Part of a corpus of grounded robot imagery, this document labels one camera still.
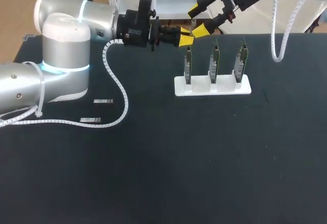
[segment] cable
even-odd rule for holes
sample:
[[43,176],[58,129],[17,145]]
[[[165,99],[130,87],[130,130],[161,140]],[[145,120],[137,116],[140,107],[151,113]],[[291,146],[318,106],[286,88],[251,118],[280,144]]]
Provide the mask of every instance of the cable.
[[119,124],[126,117],[129,104],[128,104],[128,97],[127,97],[127,94],[126,94],[126,91],[125,91],[124,87],[122,86],[122,84],[120,83],[120,81],[118,80],[118,78],[115,76],[115,74],[112,72],[112,70],[110,69],[110,67],[108,65],[107,51],[114,44],[124,44],[124,43],[123,43],[123,41],[121,39],[115,39],[115,40],[111,40],[110,42],[108,42],[106,44],[106,46],[104,47],[104,49],[103,49],[102,59],[103,59],[103,63],[104,63],[104,66],[105,66],[107,72],[112,77],[112,79],[115,81],[115,83],[117,84],[117,86],[121,90],[121,92],[123,94],[123,97],[124,97],[124,102],[125,102],[124,111],[123,111],[122,115],[116,121],[114,121],[112,123],[108,123],[108,124],[101,124],[101,125],[85,124],[85,123],[78,123],[78,122],[67,121],[67,120],[58,120],[58,119],[20,121],[20,120],[28,117],[29,115],[31,115],[33,112],[35,112],[37,110],[38,106],[34,106],[28,112],[26,112],[26,113],[24,113],[24,114],[22,114],[22,115],[20,115],[20,116],[18,116],[16,118],[8,119],[6,121],[0,122],[0,127],[7,126],[7,125],[27,125],[27,124],[39,124],[39,123],[62,123],[62,124],[80,126],[80,127],[85,127],[85,128],[109,128],[109,127],[113,127],[113,126]]
[[291,14],[290,20],[288,22],[286,31],[283,36],[281,51],[279,53],[279,57],[276,56],[276,47],[275,47],[275,31],[276,31],[276,16],[277,16],[277,0],[273,0],[273,9],[272,9],[272,31],[271,31],[271,53],[272,58],[275,62],[281,62],[284,58],[288,37],[291,33],[292,26],[295,22],[295,18],[299,13],[300,9],[302,8],[303,4],[306,0],[300,0],[295,7],[293,13]]
[[27,118],[28,116],[30,116],[31,114],[33,114],[34,112],[36,112],[37,110],[37,105],[36,106],[33,106],[31,109],[29,109],[27,112],[17,116],[17,117],[14,117],[14,118],[11,118],[11,119],[8,119],[8,120],[2,120],[0,122],[0,128],[1,127],[5,127],[7,125],[11,125],[11,124],[14,124],[14,125],[17,125],[16,123],[21,123],[20,120],[22,119],[25,119]]
[[40,69],[40,67],[36,63],[30,62],[30,61],[25,61],[25,62],[23,62],[23,64],[31,64],[32,66],[34,66],[35,69],[37,70],[39,76],[40,76],[40,81],[41,81],[41,94],[40,94],[39,105],[38,105],[37,111],[35,112],[36,117],[40,118],[40,117],[42,117],[42,108],[43,108],[44,96],[45,96],[44,75],[43,75],[42,70]]

